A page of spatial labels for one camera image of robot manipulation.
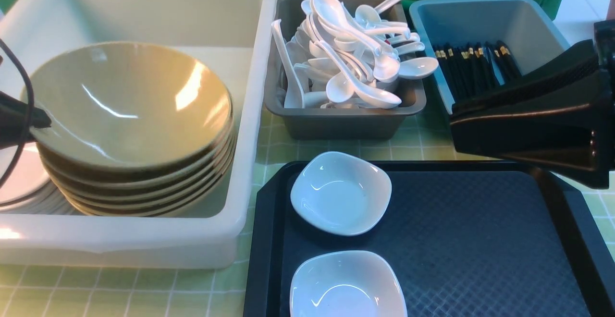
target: soup spoon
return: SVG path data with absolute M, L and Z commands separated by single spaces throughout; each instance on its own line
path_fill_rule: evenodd
M 371 87 L 358 80 L 344 64 L 340 56 L 334 52 L 329 43 L 319 41 L 317 45 L 329 55 L 341 71 L 327 83 L 327 96 L 329 100 L 334 103 L 342 103 L 349 100 L 354 92 L 356 92 L 363 101 L 381 109 L 391 109 L 402 103 L 402 100 L 395 94 Z
M 309 0 L 303 0 L 301 2 L 301 10 L 305 13 L 305 15 L 312 13 L 312 9 L 309 6 Z
M 382 13 L 386 11 L 387 9 L 390 9 L 391 7 L 393 7 L 395 4 L 397 4 L 400 1 L 401 0 L 384 0 L 383 2 L 380 3 L 380 5 L 376 6 L 374 9 L 376 10 L 376 12 Z
M 387 41 L 389 41 L 390 44 L 398 44 L 398 43 L 404 43 L 404 42 L 419 42 L 421 41 L 421 37 L 417 33 L 410 33 L 410 37 L 405 37 L 404 35 L 400 35 L 400 36 L 388 38 Z
M 321 24 L 326 24 L 325 29 L 328 26 L 345 32 L 368 46 L 374 55 L 380 55 L 380 44 L 351 25 L 339 0 L 311 0 L 311 3 L 314 5 L 314 12 L 318 15 Z
M 354 19 L 358 23 L 363 24 L 365 28 L 376 25 L 399 26 L 402 28 L 408 27 L 408 23 L 406 22 L 383 22 L 382 18 L 380 18 L 380 15 L 378 14 L 378 11 L 366 4 L 362 4 L 357 7 L 354 11 Z
M 306 92 L 304 93 L 302 84 L 307 84 L 308 77 L 305 74 L 300 74 L 303 82 L 299 79 L 299 76 L 293 68 L 293 64 L 290 61 L 288 50 L 286 50 L 286 42 L 282 36 L 282 30 L 280 28 L 281 19 L 275 20 L 271 23 L 273 29 L 273 37 L 277 52 L 280 54 L 284 71 L 286 72 L 286 96 L 284 98 L 284 108 L 305 108 L 313 107 L 323 103 L 327 96 L 324 92 Z
M 404 44 L 403 46 L 399 46 L 395 49 L 397 50 L 397 54 L 402 56 L 404 54 L 424 51 L 425 44 L 423 42 L 413 42 L 413 43 Z
M 432 57 L 418 57 L 400 64 L 399 76 L 404 79 L 422 79 L 438 68 L 438 61 Z

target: table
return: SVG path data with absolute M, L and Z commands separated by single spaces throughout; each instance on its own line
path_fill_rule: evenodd
M 220 270 L 0 266 L 0 317 L 241 317 L 258 190 L 290 161 L 337 150 L 367 160 L 483 159 L 455 152 L 436 102 L 408 117 L 391 140 L 301 141 L 264 110 L 252 196 L 237 261 Z M 615 258 L 615 174 L 611 190 L 578 183 Z

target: textured tray surface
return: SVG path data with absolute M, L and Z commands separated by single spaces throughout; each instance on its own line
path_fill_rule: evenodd
M 295 269 L 329 251 L 384 257 L 409 316 L 588 316 L 536 181 L 522 172 L 390 172 L 393 196 L 365 236 L 314 228 L 286 208 L 281 316 Z M 292 187 L 294 178 L 289 182 Z

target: stacked bowl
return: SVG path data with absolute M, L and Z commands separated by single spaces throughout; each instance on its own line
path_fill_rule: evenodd
M 86 215 L 176 215 L 231 166 L 231 95 L 177 50 L 95 44 L 53 58 L 31 79 L 36 106 L 52 120 L 31 129 L 42 164 Z

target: chopsticks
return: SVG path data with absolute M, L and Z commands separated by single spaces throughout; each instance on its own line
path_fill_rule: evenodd
M 444 43 L 433 46 L 433 50 L 455 101 L 481 95 L 521 77 L 510 49 L 501 40 L 494 45 L 477 42 L 461 47 Z

